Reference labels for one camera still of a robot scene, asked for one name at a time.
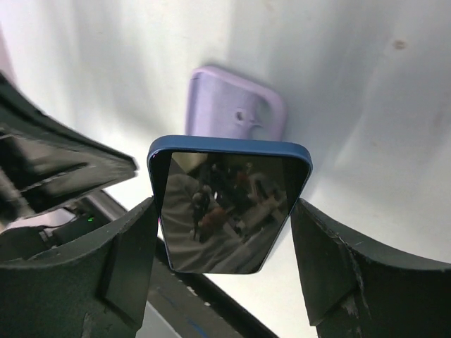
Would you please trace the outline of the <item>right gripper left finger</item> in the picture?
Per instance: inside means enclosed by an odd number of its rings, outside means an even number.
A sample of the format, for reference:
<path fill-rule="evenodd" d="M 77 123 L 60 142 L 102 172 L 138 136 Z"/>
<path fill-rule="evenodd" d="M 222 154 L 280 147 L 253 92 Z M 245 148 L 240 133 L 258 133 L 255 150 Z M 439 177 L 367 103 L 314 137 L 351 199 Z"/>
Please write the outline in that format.
<path fill-rule="evenodd" d="M 120 218 L 29 259 L 1 263 L 2 337 L 135 337 L 158 215 L 145 199 Z"/>

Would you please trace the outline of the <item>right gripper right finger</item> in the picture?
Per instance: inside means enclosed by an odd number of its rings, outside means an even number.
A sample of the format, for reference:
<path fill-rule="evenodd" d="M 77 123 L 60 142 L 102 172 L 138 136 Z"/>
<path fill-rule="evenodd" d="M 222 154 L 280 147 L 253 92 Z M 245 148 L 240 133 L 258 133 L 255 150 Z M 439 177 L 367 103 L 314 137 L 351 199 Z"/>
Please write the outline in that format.
<path fill-rule="evenodd" d="M 302 293 L 319 337 L 449 337 L 450 264 L 376 241 L 299 199 Z"/>

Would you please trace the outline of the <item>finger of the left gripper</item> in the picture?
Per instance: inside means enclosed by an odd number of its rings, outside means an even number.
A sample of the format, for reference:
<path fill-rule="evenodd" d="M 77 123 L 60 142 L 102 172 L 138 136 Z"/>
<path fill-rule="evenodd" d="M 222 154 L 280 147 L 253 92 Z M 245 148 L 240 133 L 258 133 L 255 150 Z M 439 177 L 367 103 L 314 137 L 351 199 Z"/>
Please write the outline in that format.
<path fill-rule="evenodd" d="M 1 76 L 1 221 L 53 211 L 136 172 L 133 157 L 58 123 Z"/>

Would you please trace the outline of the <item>lilac phone case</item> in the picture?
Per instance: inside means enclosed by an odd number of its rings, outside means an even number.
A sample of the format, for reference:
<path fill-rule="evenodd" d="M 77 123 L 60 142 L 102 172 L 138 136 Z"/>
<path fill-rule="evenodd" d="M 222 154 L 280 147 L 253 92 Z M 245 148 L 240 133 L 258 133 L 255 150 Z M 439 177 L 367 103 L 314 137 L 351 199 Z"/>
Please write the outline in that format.
<path fill-rule="evenodd" d="M 251 139 L 260 127 L 267 139 L 280 141 L 287 119 L 285 102 L 272 89 L 213 65 L 192 71 L 186 135 Z"/>

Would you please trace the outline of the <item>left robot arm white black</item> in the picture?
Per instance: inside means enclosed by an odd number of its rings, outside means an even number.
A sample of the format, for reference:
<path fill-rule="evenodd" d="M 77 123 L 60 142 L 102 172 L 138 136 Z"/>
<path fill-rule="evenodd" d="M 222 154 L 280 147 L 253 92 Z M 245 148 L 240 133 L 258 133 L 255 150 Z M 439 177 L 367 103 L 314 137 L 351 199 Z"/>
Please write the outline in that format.
<path fill-rule="evenodd" d="M 136 175 L 132 156 L 57 122 L 1 76 L 1 260 L 28 259 L 108 220 L 85 199 Z"/>

